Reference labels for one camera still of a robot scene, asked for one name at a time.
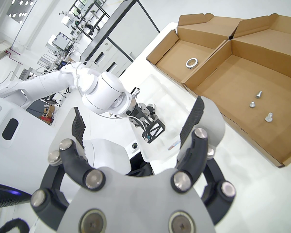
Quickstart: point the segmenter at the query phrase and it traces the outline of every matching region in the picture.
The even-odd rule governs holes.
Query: metal screw
[[[55,163],[59,160],[60,156],[59,156],[59,151],[58,150],[54,150],[52,151],[49,156],[48,156],[48,162],[49,163]]]
[[[200,139],[205,139],[207,138],[207,132],[203,129],[203,128],[196,128],[194,130],[194,133],[197,137],[199,137]]]
[[[64,139],[59,143],[59,149],[60,150],[66,150],[70,148],[72,145],[72,140],[71,139]]]
[[[104,176],[102,172],[94,169],[87,174],[85,184],[89,189],[96,189],[101,185],[103,179]]]
[[[193,233],[195,226],[193,219],[186,212],[178,211],[172,214],[169,219],[170,233]]]
[[[176,172],[173,183],[181,191],[187,191],[192,186],[191,179],[185,172]]]
[[[273,121],[272,116],[273,116],[273,113],[269,112],[269,113],[268,113],[268,116],[265,117],[265,121],[266,121],[266,122],[271,122],[271,121]]]
[[[255,96],[257,99],[261,98],[262,91],[259,91],[259,93]]]
[[[33,207],[38,207],[43,204],[44,200],[46,198],[46,195],[43,190],[37,190],[35,191],[30,199],[30,203]]]
[[[101,233],[107,226],[105,215],[98,209],[87,211],[80,221],[81,233]]]
[[[214,157],[214,149],[208,148],[207,158],[212,159]]]
[[[223,182],[221,190],[223,194],[226,195],[227,197],[233,197],[236,195],[235,187],[230,182]]]

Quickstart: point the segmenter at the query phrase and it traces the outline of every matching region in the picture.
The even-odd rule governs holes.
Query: black rubber grip
[[[72,135],[77,139],[77,141],[83,146],[83,134],[85,131],[85,123],[82,119],[82,116],[80,115],[79,109],[77,107],[74,107],[74,111],[76,113],[76,116],[74,118],[74,121],[72,123]]]
[[[180,132],[180,142],[181,142],[180,149],[184,144],[185,140],[187,139],[187,137],[189,136],[190,132],[192,131],[193,126],[199,123],[203,115],[204,108],[205,108],[204,102],[202,98],[198,96],[191,110],[191,113],[189,114]]]

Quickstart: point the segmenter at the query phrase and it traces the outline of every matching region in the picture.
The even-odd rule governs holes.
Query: white table
[[[176,26],[176,23],[168,24],[129,66],[120,80],[127,90],[132,90],[153,74],[191,110],[195,98],[146,60],[147,55]],[[132,156],[130,146],[127,151]],[[281,169],[275,167],[228,124],[214,158],[225,179],[233,183],[237,191],[230,211],[216,226],[218,233],[291,233],[291,164]],[[158,174],[174,167],[176,156],[165,162],[152,161],[150,164],[154,173]],[[194,185],[199,195],[203,193],[205,184],[202,175]]]

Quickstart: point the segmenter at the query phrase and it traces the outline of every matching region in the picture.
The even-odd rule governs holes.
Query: cardboard box
[[[225,120],[276,166],[286,166],[291,162],[291,18],[243,20],[234,37],[183,84],[213,100]],[[252,101],[255,108],[249,107]],[[265,121],[269,112],[272,122]]]
[[[200,67],[226,40],[232,38],[242,19],[215,17],[210,13],[182,15],[175,30],[147,56],[148,61],[181,83],[192,70],[186,67],[191,58]]]
[[[50,125],[51,122],[52,122],[52,119],[51,119],[51,118],[47,118],[47,117],[44,117],[44,116],[41,116],[40,119],[41,119],[43,122],[47,123],[48,125]]]

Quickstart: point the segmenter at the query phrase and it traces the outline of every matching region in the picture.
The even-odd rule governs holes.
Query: white cable
[[[21,80],[17,77],[17,75],[13,72],[13,71],[10,71],[9,72],[9,74],[8,74],[8,76],[0,83],[0,85],[2,84],[2,83],[4,83],[4,81],[5,80],[7,80],[8,78],[9,78],[9,75],[10,75],[10,73],[12,73],[13,75],[15,75],[16,76],[16,78],[21,82]]]

